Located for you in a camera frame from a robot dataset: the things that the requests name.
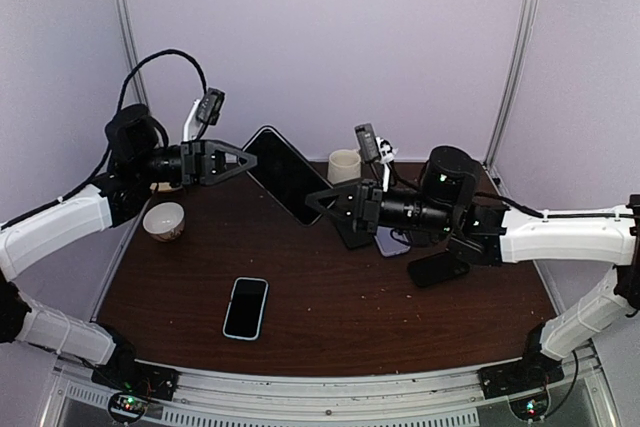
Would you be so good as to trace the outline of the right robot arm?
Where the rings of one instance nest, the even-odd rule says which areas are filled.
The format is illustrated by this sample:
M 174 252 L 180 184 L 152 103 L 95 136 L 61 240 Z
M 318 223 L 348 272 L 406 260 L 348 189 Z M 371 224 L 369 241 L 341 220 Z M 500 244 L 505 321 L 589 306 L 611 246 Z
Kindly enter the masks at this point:
M 347 181 L 307 195 L 310 208 L 355 231 L 422 231 L 456 259 L 501 266 L 534 260 L 595 261 L 604 278 L 563 314 L 535 328 L 513 366 L 519 387 L 535 387 L 576 347 L 639 311 L 639 198 L 600 210 L 538 211 L 504 197 L 479 204 L 482 166 L 453 146 L 434 148 L 415 190 Z

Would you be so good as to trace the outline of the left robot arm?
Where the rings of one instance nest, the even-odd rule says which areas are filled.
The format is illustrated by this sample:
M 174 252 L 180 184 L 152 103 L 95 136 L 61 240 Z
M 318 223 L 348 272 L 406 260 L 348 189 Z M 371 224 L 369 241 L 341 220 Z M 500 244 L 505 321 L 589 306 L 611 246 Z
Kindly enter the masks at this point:
M 106 125 L 109 165 L 88 183 L 18 221 L 1 226 L 1 340 L 24 342 L 104 366 L 123 391 L 144 371 L 116 333 L 64 314 L 21 292 L 17 277 L 50 254 L 90 234 L 115 228 L 142 211 L 152 184 L 214 186 L 257 164 L 254 155 L 219 140 L 168 142 L 147 106 L 134 104 Z

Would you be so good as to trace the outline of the black phone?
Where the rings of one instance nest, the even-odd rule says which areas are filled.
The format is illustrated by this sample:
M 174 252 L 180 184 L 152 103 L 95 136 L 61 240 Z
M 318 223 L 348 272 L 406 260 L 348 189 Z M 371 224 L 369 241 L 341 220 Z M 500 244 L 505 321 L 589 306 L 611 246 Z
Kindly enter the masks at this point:
M 280 132 L 262 126 L 243 151 L 257 159 L 248 175 L 298 223 L 308 227 L 321 218 L 306 204 L 306 197 L 330 189 L 331 184 Z
M 348 250 L 356 250 L 374 244 L 374 237 L 367 232 L 354 232 L 349 224 L 334 223 L 334 227 Z

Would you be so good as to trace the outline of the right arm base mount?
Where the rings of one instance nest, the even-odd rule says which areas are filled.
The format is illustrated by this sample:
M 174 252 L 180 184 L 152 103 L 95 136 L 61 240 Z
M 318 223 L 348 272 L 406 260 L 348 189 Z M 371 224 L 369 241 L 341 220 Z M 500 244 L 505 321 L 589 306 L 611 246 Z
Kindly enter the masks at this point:
M 523 359 L 481 368 L 478 376 L 485 399 L 543 390 L 565 377 L 559 361 L 526 362 Z

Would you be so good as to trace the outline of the lilac silicone phone case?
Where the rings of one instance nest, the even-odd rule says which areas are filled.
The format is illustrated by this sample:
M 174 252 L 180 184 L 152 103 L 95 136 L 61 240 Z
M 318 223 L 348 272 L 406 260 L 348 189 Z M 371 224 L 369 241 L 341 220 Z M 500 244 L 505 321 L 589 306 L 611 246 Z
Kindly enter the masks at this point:
M 404 255 L 411 250 L 409 239 L 402 232 L 389 227 L 378 227 L 374 241 L 385 258 Z

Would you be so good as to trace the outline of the black phone case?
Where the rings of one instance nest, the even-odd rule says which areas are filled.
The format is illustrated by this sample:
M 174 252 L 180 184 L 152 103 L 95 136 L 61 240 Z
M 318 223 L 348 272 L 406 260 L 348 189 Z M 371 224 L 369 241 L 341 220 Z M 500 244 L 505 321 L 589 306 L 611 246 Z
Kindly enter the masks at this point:
M 407 273 L 418 288 L 447 282 L 470 272 L 470 265 L 449 252 L 416 259 L 408 263 Z

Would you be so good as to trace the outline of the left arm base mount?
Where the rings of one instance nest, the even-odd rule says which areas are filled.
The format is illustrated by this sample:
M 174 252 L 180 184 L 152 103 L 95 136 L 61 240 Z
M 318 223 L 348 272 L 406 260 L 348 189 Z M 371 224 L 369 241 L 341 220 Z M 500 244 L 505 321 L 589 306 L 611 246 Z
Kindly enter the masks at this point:
M 178 385 L 179 373 L 167 367 L 136 363 L 134 374 L 128 380 L 107 366 L 91 367 L 91 381 L 137 397 L 171 401 Z

